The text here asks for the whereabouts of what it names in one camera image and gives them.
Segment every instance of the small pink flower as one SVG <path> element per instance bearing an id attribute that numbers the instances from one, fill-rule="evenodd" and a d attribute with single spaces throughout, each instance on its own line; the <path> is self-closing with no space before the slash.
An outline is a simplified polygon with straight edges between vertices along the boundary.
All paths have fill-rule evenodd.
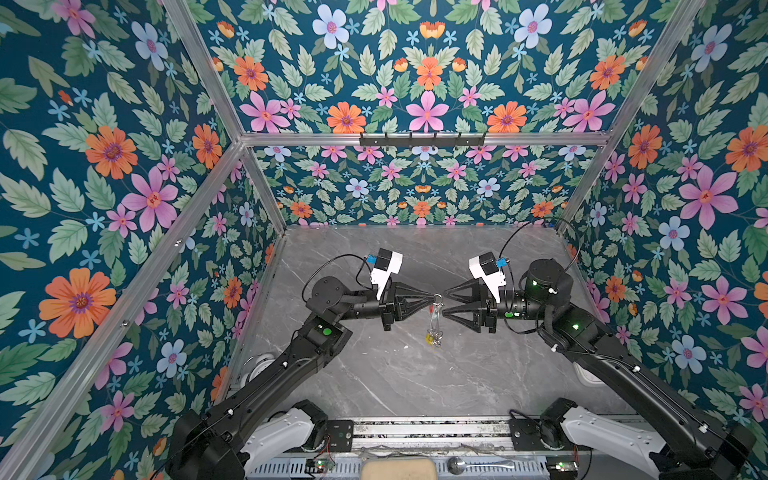
<path id="1" fill-rule="evenodd" d="M 643 185 L 645 180 L 645 174 L 639 174 L 636 177 L 634 174 L 629 174 L 629 181 L 624 184 L 621 191 L 625 192 L 624 202 L 628 204 L 630 200 L 636 205 L 640 203 L 640 195 L 648 191 L 648 187 Z"/>
<path id="2" fill-rule="evenodd" d="M 129 406 L 134 401 L 133 393 L 123 397 L 123 392 L 118 390 L 112 400 L 112 405 L 105 405 L 99 409 L 101 416 L 104 417 L 104 423 L 101 424 L 101 433 L 106 432 L 113 425 L 116 432 L 121 431 L 123 429 L 123 419 L 134 415 L 134 407 Z"/>
<path id="3" fill-rule="evenodd" d="M 604 101 L 605 90 L 599 91 L 598 94 L 592 98 L 592 102 L 589 103 L 585 99 L 579 98 L 576 100 L 574 106 L 576 113 L 566 118 L 563 125 L 565 127 L 573 127 L 576 125 L 574 131 L 579 132 L 587 130 L 587 126 L 592 131 L 600 130 L 600 127 L 603 126 L 603 121 L 600 117 L 610 114 L 614 108 L 616 108 L 616 105 L 614 104 L 603 105 Z"/>
<path id="4" fill-rule="evenodd" d="M 759 220 L 755 220 L 755 228 L 765 228 L 768 231 L 768 208 L 758 208 L 755 213 Z"/>
<path id="5" fill-rule="evenodd" d="M 360 152 L 357 154 L 358 161 L 367 161 L 371 165 L 376 163 L 376 159 L 384 157 L 384 152 L 379 150 L 379 147 L 360 147 L 355 145 L 355 150 Z"/>
<path id="6" fill-rule="evenodd" d="M 387 90 L 386 87 L 382 87 L 382 90 L 376 94 L 376 98 L 379 99 L 380 107 L 382 105 L 386 105 L 387 107 L 392 107 L 392 102 L 397 101 L 394 88 L 390 88 L 389 90 Z"/>
<path id="7" fill-rule="evenodd" d="M 629 330 L 627 330 L 626 326 L 620 326 L 616 329 L 616 338 L 619 339 L 619 342 L 621 342 L 621 345 L 627 345 L 629 343 L 629 337 L 632 334 Z"/>
<path id="8" fill-rule="evenodd" d="M 312 176 L 318 177 L 320 180 L 326 177 L 328 174 L 328 170 L 326 169 L 325 164 L 319 164 L 315 162 L 315 164 L 312 166 Z"/>
<path id="9" fill-rule="evenodd" d="M 394 5 L 397 3 L 397 0 L 377 0 L 376 1 L 376 7 L 384 12 L 384 8 L 386 8 L 386 4 Z"/>
<path id="10" fill-rule="evenodd" d="M 754 369 L 759 369 L 768 360 L 768 329 L 761 326 L 757 329 L 757 340 L 751 336 L 745 336 L 741 339 L 741 344 L 753 352 L 746 358 L 746 364 Z"/>
<path id="11" fill-rule="evenodd" d="M 565 118 L 566 115 L 574 112 L 574 104 L 576 100 L 568 100 L 568 97 L 563 98 L 563 101 L 554 106 L 554 116 Z"/>
<path id="12" fill-rule="evenodd" d="M 167 302 L 173 302 L 174 310 L 179 308 L 179 304 L 186 305 L 187 304 L 187 294 L 190 292 L 190 289 L 186 288 L 184 286 L 184 282 L 179 282 L 176 284 L 170 285 L 170 295 L 166 297 Z"/>
<path id="13" fill-rule="evenodd" d="M 755 420 L 762 422 L 768 417 L 768 397 L 763 396 L 763 388 L 757 384 L 752 385 L 752 391 L 746 386 L 740 386 L 739 392 L 745 397 L 739 402 L 743 409 L 752 410 Z"/>
<path id="14" fill-rule="evenodd" d="M 591 292 L 592 301 L 594 301 L 594 305 L 598 308 L 598 312 L 600 312 L 600 321 L 602 323 L 610 323 L 611 317 L 608 315 L 608 312 L 606 312 L 605 309 L 611 305 L 611 301 L 608 299 L 608 297 L 600 298 L 600 290 L 598 290 L 597 287 L 595 287 L 594 290 L 591 290 Z"/>
<path id="15" fill-rule="evenodd" d="M 467 108 L 469 105 L 477 105 L 478 98 L 480 98 L 480 94 L 477 87 L 465 88 L 462 90 L 462 96 L 458 98 L 458 101 L 463 101 L 464 108 Z"/>
<path id="16" fill-rule="evenodd" d="M 448 178 L 452 178 L 453 180 L 458 180 L 461 177 L 466 177 L 467 172 L 464 170 L 467 169 L 466 165 L 459 165 L 458 162 L 453 164 L 453 167 L 450 167 L 448 169 Z"/>
<path id="17" fill-rule="evenodd" d="M 51 10 L 61 19 L 67 21 L 69 31 L 73 35 L 80 35 L 80 30 L 82 30 L 87 36 L 96 38 L 93 28 L 89 25 L 96 22 L 96 17 L 85 8 L 81 10 L 81 6 L 80 0 L 57 0 L 51 5 Z"/>
<path id="18" fill-rule="evenodd" d="M 696 179 L 698 187 L 692 184 L 680 187 L 680 196 L 693 200 L 680 211 L 680 218 L 689 219 L 699 214 L 699 223 L 705 230 L 709 230 L 715 223 L 715 210 L 723 214 L 736 211 L 739 208 L 736 200 L 729 195 L 721 195 L 736 183 L 736 176 L 736 172 L 728 172 L 720 175 L 713 183 L 712 169 L 702 167 Z"/>
<path id="19" fill-rule="evenodd" d="M 723 325 L 730 322 L 731 313 L 739 318 L 746 318 L 746 309 L 737 303 L 739 300 L 744 300 L 746 289 L 737 286 L 729 291 L 728 280 L 724 276 L 717 279 L 715 286 L 717 290 L 711 285 L 701 286 L 701 293 L 713 299 L 704 302 L 701 306 L 702 310 L 705 312 L 717 310 L 717 319 Z"/>
<path id="20" fill-rule="evenodd" d="M 136 230 L 136 223 L 131 220 L 136 217 L 136 212 L 125 211 L 125 205 L 119 204 L 118 211 L 109 210 L 107 217 L 112 220 L 109 224 L 109 231 L 114 232 L 120 230 L 120 236 L 125 238 L 128 236 L 129 230 Z"/>
<path id="21" fill-rule="evenodd" d="M 149 313 L 150 315 L 154 315 L 155 313 L 157 313 L 157 305 L 155 305 L 152 300 L 156 299 L 159 293 L 160 293 L 160 289 L 155 288 L 154 292 L 152 292 L 152 294 L 149 296 L 149 299 L 144 304 L 144 308 L 142 308 L 139 314 L 136 315 L 136 318 L 134 319 L 134 323 L 136 323 L 136 325 L 141 325 L 142 323 L 144 323 L 145 313 Z"/>
<path id="22" fill-rule="evenodd" d="M 624 154 L 618 155 L 615 151 L 611 154 L 611 159 L 605 166 L 605 180 L 611 179 L 611 183 L 615 184 L 618 180 L 618 176 L 624 173 Z"/>
<path id="23" fill-rule="evenodd" d="M 301 118 L 301 113 L 299 113 L 299 108 L 301 108 L 301 106 L 293 104 L 293 100 L 290 98 L 288 100 L 280 101 L 280 113 L 287 114 L 288 120 L 293 120 L 294 118 Z"/>
<path id="24" fill-rule="evenodd" d="M 218 233 L 219 237 L 221 237 L 222 233 L 227 231 L 227 219 L 222 217 L 221 213 L 211 218 L 214 219 L 214 232 Z"/>
<path id="25" fill-rule="evenodd" d="M 491 160 L 491 152 L 496 149 L 495 145 L 483 145 L 482 147 L 471 147 L 467 152 L 467 158 L 472 158 L 475 165 L 483 160 Z"/>
<path id="26" fill-rule="evenodd" d="M 243 168 L 243 162 L 237 161 L 235 164 L 234 170 L 230 173 L 230 182 L 235 183 L 236 180 L 242 180 L 243 179 L 243 171 L 241 170 Z"/>
<path id="27" fill-rule="evenodd" d="M 227 186 L 222 184 L 221 187 L 219 187 L 219 191 L 217 191 L 216 195 L 214 195 L 214 199 L 210 201 L 210 204 L 215 205 L 215 204 L 218 204 L 219 202 L 223 203 L 224 192 L 226 191 L 227 191 Z"/>
<path id="28" fill-rule="evenodd" d="M 625 218 L 621 219 L 621 222 L 624 224 L 624 226 L 621 228 L 621 231 L 627 232 L 627 235 L 631 235 L 636 232 L 637 219 L 639 219 L 637 215 L 633 215 L 631 212 L 628 213 Z"/>
<path id="29" fill-rule="evenodd" d="M 120 344 L 120 346 L 112 354 L 112 358 L 109 360 L 107 365 L 105 365 L 104 368 L 101 369 L 101 371 L 98 373 L 98 376 L 96 377 L 96 383 L 94 384 L 96 390 L 101 390 L 105 385 L 107 385 L 107 382 L 109 381 L 110 370 L 117 376 L 125 374 L 125 362 L 120 359 L 126 356 L 133 347 L 134 344 L 131 342 Z"/>
<path id="30" fill-rule="evenodd" d="M 331 145 L 328 147 L 323 147 L 323 151 L 320 152 L 320 155 L 323 158 L 331 157 L 331 161 L 333 163 L 338 162 L 340 158 L 346 158 L 346 152 L 344 151 L 343 145 Z"/>
<path id="31" fill-rule="evenodd" d="M 700 170 L 704 164 L 699 162 L 699 156 L 694 155 L 691 158 L 683 157 L 683 166 L 677 169 L 679 174 L 683 176 L 680 179 L 684 182 L 690 177 L 691 180 L 696 180 L 697 170 Z"/>
<path id="32" fill-rule="evenodd" d="M 168 158 L 165 155 L 161 158 L 161 163 L 157 164 L 157 169 L 163 172 L 163 180 L 168 180 L 176 183 L 176 175 L 181 173 L 181 170 L 176 166 L 176 159 Z"/>
<path id="33" fill-rule="evenodd" d="M 387 180 L 400 178 L 400 174 L 397 172 L 401 170 L 402 168 L 397 168 L 395 166 L 395 162 L 390 163 L 388 167 L 386 165 L 382 165 L 382 178 L 386 178 Z"/>
<path id="34" fill-rule="evenodd" d="M 421 102 L 422 105 L 420 107 L 417 104 L 406 106 L 408 113 L 415 117 L 411 120 L 408 129 L 415 131 L 424 127 L 424 133 L 429 131 L 429 127 L 432 127 L 433 130 L 442 130 L 442 120 L 438 117 L 445 115 L 448 111 L 448 105 L 435 105 L 435 94 L 431 90 L 427 90 L 422 94 Z"/>
<path id="35" fill-rule="evenodd" d="M 512 161 L 512 163 L 516 162 L 519 157 L 527 157 L 528 156 L 528 145 L 505 145 L 504 148 L 507 150 L 502 155 L 504 158 L 509 157 L 509 160 Z"/>
<path id="36" fill-rule="evenodd" d="M 523 175 L 523 178 L 526 178 L 535 175 L 537 169 L 538 166 L 535 163 L 528 162 L 520 166 L 520 173 Z"/>
<path id="37" fill-rule="evenodd" d="M 250 92 L 250 101 L 253 105 L 242 104 L 240 110 L 249 117 L 255 117 L 250 121 L 250 128 L 253 131 L 262 131 L 266 127 L 266 131 L 271 134 L 276 134 L 280 130 L 278 127 L 289 127 L 290 122 L 285 117 L 280 117 L 280 102 L 278 100 L 270 100 L 264 105 L 264 99 L 261 95 L 255 91 Z"/>
<path id="38" fill-rule="evenodd" d="M 122 204 L 134 212 L 144 211 L 139 218 L 141 231 L 152 230 L 155 217 L 162 227 L 170 227 L 177 215 L 176 209 L 168 202 L 176 198 L 179 190 L 173 185 L 163 187 L 163 174 L 155 167 L 149 170 L 149 184 L 138 174 L 131 175 L 131 182 L 141 195 L 128 194 Z"/>
<path id="39" fill-rule="evenodd" d="M 664 286 L 664 292 L 669 295 L 667 303 L 676 303 L 677 308 L 683 308 L 684 302 L 691 299 L 690 293 L 686 293 L 688 282 L 678 283 L 674 278 L 670 278 L 670 286 Z"/>

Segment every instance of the keychain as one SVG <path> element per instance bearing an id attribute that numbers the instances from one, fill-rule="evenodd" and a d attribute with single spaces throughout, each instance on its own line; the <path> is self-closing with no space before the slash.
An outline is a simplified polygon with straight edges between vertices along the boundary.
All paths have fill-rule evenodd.
<path id="1" fill-rule="evenodd" d="M 440 313 L 442 312 L 442 295 L 435 294 L 435 302 L 429 306 L 429 328 L 427 329 L 427 345 L 439 348 L 442 340 L 440 330 Z"/>

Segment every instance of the diagonal metal bar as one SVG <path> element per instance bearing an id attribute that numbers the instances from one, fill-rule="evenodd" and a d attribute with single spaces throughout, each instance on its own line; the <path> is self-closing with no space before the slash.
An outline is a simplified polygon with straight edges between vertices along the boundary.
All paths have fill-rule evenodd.
<path id="1" fill-rule="evenodd" d="M 556 133 L 517 133 L 517 134 L 448 134 L 448 133 L 409 133 L 409 134 L 256 134 L 246 133 L 242 140 L 247 147 L 283 146 L 319 146 L 319 145 L 360 145 L 416 147 L 437 146 L 454 147 L 461 145 L 595 145 L 607 144 L 608 136 L 601 131 L 595 132 L 556 132 Z"/>
<path id="2" fill-rule="evenodd" d="M 179 245 L 190 236 L 242 153 L 240 144 L 224 152 L 67 372 L 58 380 L 35 419 L 5 455 L 0 463 L 0 478 L 29 480 L 35 473 L 85 394 L 91 390 L 96 375 L 107 365 L 128 327 L 162 280 L 178 254 Z"/>
<path id="3" fill-rule="evenodd" d="M 253 148 L 246 148 L 246 151 L 243 153 L 243 166 L 245 166 L 246 172 L 248 172 L 251 180 L 253 180 L 257 196 L 261 199 L 266 215 L 270 218 L 275 231 L 280 236 L 285 235 L 286 221 L 283 218 L 283 214 L 280 213 L 280 208 L 277 207 L 277 199 L 266 181 L 266 175 L 261 170 L 261 167 L 259 167 L 259 162 L 253 153 Z"/>
<path id="4" fill-rule="evenodd" d="M 648 62 L 643 71 L 638 75 L 632 90 L 624 103 L 621 104 L 619 112 L 616 113 L 613 123 L 608 129 L 607 143 L 595 154 L 589 168 L 581 177 L 581 181 L 576 186 L 571 198 L 568 199 L 568 206 L 565 208 L 562 216 L 566 220 L 574 217 L 587 193 L 594 185 L 594 182 L 600 176 L 605 168 L 605 164 L 616 150 L 616 147 L 624 136 L 624 132 L 632 125 L 635 115 L 640 110 L 640 106 L 650 93 L 651 88 L 656 84 L 661 70 L 672 57 L 677 46 L 680 44 L 685 32 L 694 21 L 696 14 L 704 7 L 706 0 L 680 0 L 677 7 L 672 12 L 670 21 L 659 35 L 659 39 L 650 51 Z M 565 225 L 560 222 L 558 230 L 563 231 Z"/>
<path id="5" fill-rule="evenodd" d="M 224 129 L 233 143 L 238 141 L 240 136 L 245 133 L 245 129 L 240 122 L 240 117 L 237 116 L 235 106 L 230 100 L 221 77 L 214 68 L 214 61 L 208 53 L 208 46 L 197 28 L 189 5 L 187 5 L 186 0 L 165 0 L 163 5 L 179 34 L 179 38 L 181 38 L 181 42 L 187 49 L 192 65 L 197 70 L 197 74 L 200 75 L 200 80 L 203 82 L 208 97 L 210 97 L 216 112 L 224 123 Z"/>

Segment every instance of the blue flower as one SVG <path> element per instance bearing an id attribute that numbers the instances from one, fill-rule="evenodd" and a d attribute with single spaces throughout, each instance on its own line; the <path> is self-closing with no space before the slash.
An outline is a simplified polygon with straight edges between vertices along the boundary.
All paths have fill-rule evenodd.
<path id="1" fill-rule="evenodd" d="M 98 45 L 96 45 L 96 42 L 91 40 L 88 45 L 85 43 L 83 44 L 83 50 L 85 50 L 88 53 L 88 58 L 91 58 L 95 61 L 101 61 L 101 50 L 98 49 Z"/>
<path id="2" fill-rule="evenodd" d="M 614 38 L 617 40 L 621 40 L 626 34 L 627 30 L 625 29 L 624 25 L 622 25 L 621 28 L 614 30 Z"/>
<path id="3" fill-rule="evenodd" d="M 82 250 L 83 257 L 85 257 L 85 260 L 81 260 L 80 266 L 86 266 L 88 265 L 89 270 L 93 270 L 94 263 L 101 263 L 101 259 L 96 258 L 98 255 L 98 250 L 94 250 L 93 253 L 88 252 L 87 250 Z"/>
<path id="4" fill-rule="evenodd" d="M 505 29 L 504 31 L 509 34 L 514 34 L 515 30 L 518 29 L 520 25 L 518 25 L 518 19 L 513 18 L 511 22 L 504 22 Z"/>
<path id="5" fill-rule="evenodd" d="M 221 38 L 221 32 L 218 30 L 209 30 L 208 33 L 210 34 L 210 40 L 215 41 L 216 45 L 221 45 L 221 42 L 224 41 L 224 39 Z"/>
<path id="6" fill-rule="evenodd" d="M 686 68 L 683 70 L 683 73 L 680 74 L 680 76 L 685 80 L 686 78 L 693 78 L 694 77 L 694 64 L 688 64 Z"/>
<path id="7" fill-rule="evenodd" d="M 752 422 L 752 420 L 744 416 L 744 411 L 742 409 L 738 409 L 736 413 L 733 414 L 733 420 L 734 422 L 739 422 L 741 425 L 744 425 L 745 427 Z"/>
<path id="8" fill-rule="evenodd" d="M 176 70 L 174 70 L 173 62 L 169 63 L 167 61 L 164 61 L 163 65 L 165 65 L 165 76 L 171 77 L 171 78 L 176 78 L 176 74 L 178 72 Z"/>
<path id="9" fill-rule="evenodd" d="M 165 385 L 165 382 L 168 381 L 168 377 L 166 377 L 165 374 L 158 375 L 158 376 L 154 377 L 154 379 L 157 382 L 157 385 L 155 386 L 156 389 L 163 388 L 163 386 Z"/>
<path id="10" fill-rule="evenodd" d="M 456 30 L 447 31 L 445 33 L 445 38 L 442 39 L 442 42 L 447 43 L 448 46 L 450 47 L 451 45 L 453 45 L 454 41 L 456 41 Z"/>
<path id="11" fill-rule="evenodd" d="M 736 22 L 736 25 L 743 27 L 744 25 L 746 25 L 747 21 L 749 21 L 751 18 L 752 18 L 752 9 L 748 8 L 746 12 L 739 15 L 739 21 Z"/>
<path id="12" fill-rule="evenodd" d="M 671 151 L 672 151 L 672 140 L 661 142 L 661 148 L 659 149 L 659 152 L 662 155 L 666 155 Z"/>
<path id="13" fill-rule="evenodd" d="M 349 30 L 349 33 L 355 34 L 358 31 L 360 31 L 360 23 L 350 19 L 349 24 L 347 24 L 346 26 L 346 29 Z"/>
<path id="14" fill-rule="evenodd" d="M 183 367 L 181 367 L 181 368 L 179 369 L 179 373 L 177 373 L 177 374 L 176 374 L 176 376 L 177 376 L 177 378 L 178 378 L 179 380 L 184 380 L 185 378 L 187 378 L 187 375 L 189 375 L 189 373 L 190 373 L 190 372 L 189 372 L 189 369 L 188 369 L 188 368 L 187 368 L 187 366 L 185 365 L 185 366 L 183 366 Z"/>
<path id="15" fill-rule="evenodd" d="M 123 464 L 123 468 L 133 470 L 136 464 L 139 462 L 139 452 L 128 453 L 128 461 Z"/>
<path id="16" fill-rule="evenodd" d="M 248 34 L 249 34 L 249 33 L 250 33 L 250 32 L 248 32 L 247 30 L 243 30 L 243 27 L 237 27 L 237 33 L 236 33 L 236 35 L 237 35 L 238 37 L 240 37 L 240 40 L 242 40 L 242 41 L 246 41 L 246 40 L 248 40 L 248 38 L 249 38 L 249 37 L 248 37 Z"/>
<path id="17" fill-rule="evenodd" d="M 50 104 L 52 108 L 48 110 L 49 114 L 56 115 L 56 118 L 58 118 L 59 121 L 63 121 L 65 118 L 70 118 L 70 114 L 67 113 L 67 105 L 59 107 L 53 100 L 50 101 Z"/>
<path id="18" fill-rule="evenodd" d="M 689 139 L 688 143 L 683 145 L 683 151 L 687 154 L 692 154 L 694 151 L 696 151 L 696 147 L 698 147 L 699 144 L 695 144 L 693 140 Z"/>
<path id="19" fill-rule="evenodd" d="M 107 384 L 107 388 L 110 392 L 115 393 L 120 389 L 120 377 L 112 376 L 112 381 Z"/>
<path id="20" fill-rule="evenodd" d="M 664 359 L 667 360 L 667 363 L 672 363 L 672 360 L 674 360 L 674 357 L 677 356 L 675 352 L 673 352 L 670 347 L 667 347 L 662 351 L 664 354 Z"/>
<path id="21" fill-rule="evenodd" d="M 520 60 L 520 58 L 527 53 L 528 52 L 523 48 L 522 45 L 519 47 L 512 47 L 512 58 Z"/>
<path id="22" fill-rule="evenodd" d="M 134 373 L 138 373 L 139 367 L 141 364 L 144 363 L 143 361 L 139 360 L 139 356 L 136 355 L 136 358 L 128 362 L 128 366 L 131 367 L 130 370 L 128 370 L 128 375 L 133 375 Z"/>
<path id="23" fill-rule="evenodd" d="M 339 44 L 339 47 L 333 54 L 337 57 L 341 57 L 342 60 L 349 58 L 349 47 Z"/>
<path id="24" fill-rule="evenodd" d="M 654 32 L 656 31 L 655 28 L 652 28 L 651 30 L 646 30 L 643 32 L 643 34 L 640 36 L 640 43 L 645 45 L 646 41 L 651 40 L 654 37 Z"/>
<path id="25" fill-rule="evenodd" d="M 21 235 L 20 233 L 17 233 L 17 234 L 16 234 L 16 235 L 14 235 L 13 237 L 14 237 L 16 240 L 20 240 L 20 241 L 24 242 L 24 243 L 22 243 L 22 248 L 23 248 L 24 250 L 27 250 L 27 249 L 29 248 L 29 245 L 30 245 L 30 243 L 31 243 L 31 245 L 32 245 L 33 247 L 36 247 L 37 245 L 39 245 L 39 244 L 40 244 L 40 243 L 38 243 L 38 242 L 35 240 L 35 238 L 38 238 L 38 237 L 40 237 L 40 234 L 39 234 L 39 233 L 32 233 L 32 231 L 31 231 L 31 230 L 29 230 L 29 228 L 25 228 L 25 229 L 24 229 L 24 235 Z"/>
<path id="26" fill-rule="evenodd" d="M 165 139 L 165 143 L 163 144 L 163 148 L 165 149 L 166 154 L 172 154 L 174 152 L 173 144 L 170 142 L 170 138 Z"/>
<path id="27" fill-rule="evenodd" d="M 128 15 L 127 15 L 127 13 L 123 12 L 122 10 L 120 10 L 120 8 L 117 5 L 114 6 L 114 13 L 112 15 L 114 15 L 114 17 L 120 23 L 128 23 L 128 19 L 127 19 Z"/>
<path id="28" fill-rule="evenodd" d="M 83 104 L 83 107 L 85 107 L 87 104 L 93 101 L 88 98 L 88 90 L 78 90 L 77 88 L 72 88 L 72 91 L 74 92 L 73 100 L 76 104 Z"/>
<path id="29" fill-rule="evenodd" d="M 683 333 L 680 330 L 678 330 L 675 325 L 672 325 L 672 328 L 670 328 L 670 334 L 672 335 L 673 339 L 679 340 L 680 335 L 682 335 Z"/>
<path id="30" fill-rule="evenodd" d="M 409 31 L 408 38 L 406 38 L 406 41 L 409 41 L 411 43 L 411 46 L 416 45 L 421 41 L 419 40 L 419 33 L 417 31 Z"/>
<path id="31" fill-rule="evenodd" d="M 702 328 L 704 328 L 705 326 L 712 325 L 712 323 L 710 323 L 710 314 L 709 313 L 699 312 L 699 314 L 696 317 L 696 321 L 697 322 L 701 322 Z"/>
<path id="32" fill-rule="evenodd" d="M 98 229 L 104 228 L 104 217 L 100 216 L 98 212 L 94 212 L 93 217 L 85 219 L 85 223 L 93 225 L 92 230 L 97 232 Z"/>
<path id="33" fill-rule="evenodd" d="M 45 322 L 36 323 L 34 319 L 29 319 L 27 325 L 29 325 L 28 329 L 23 329 L 18 333 L 19 336 L 28 336 L 27 342 L 35 343 L 37 337 L 45 336 L 45 331 L 43 330 Z"/>

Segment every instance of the spoon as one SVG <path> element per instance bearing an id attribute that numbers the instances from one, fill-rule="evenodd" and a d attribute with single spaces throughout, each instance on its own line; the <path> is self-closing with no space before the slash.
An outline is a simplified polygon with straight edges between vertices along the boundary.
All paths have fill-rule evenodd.
<path id="1" fill-rule="evenodd" d="M 514 470 L 515 465 L 513 464 L 513 461 L 514 460 L 507 460 L 499 463 L 467 464 L 467 462 L 465 462 L 459 457 L 451 457 L 448 459 L 448 471 L 451 472 L 453 475 L 461 475 L 466 471 L 467 468 L 472 468 L 472 467 L 499 467 L 499 468 L 509 468 L 511 470 Z"/>

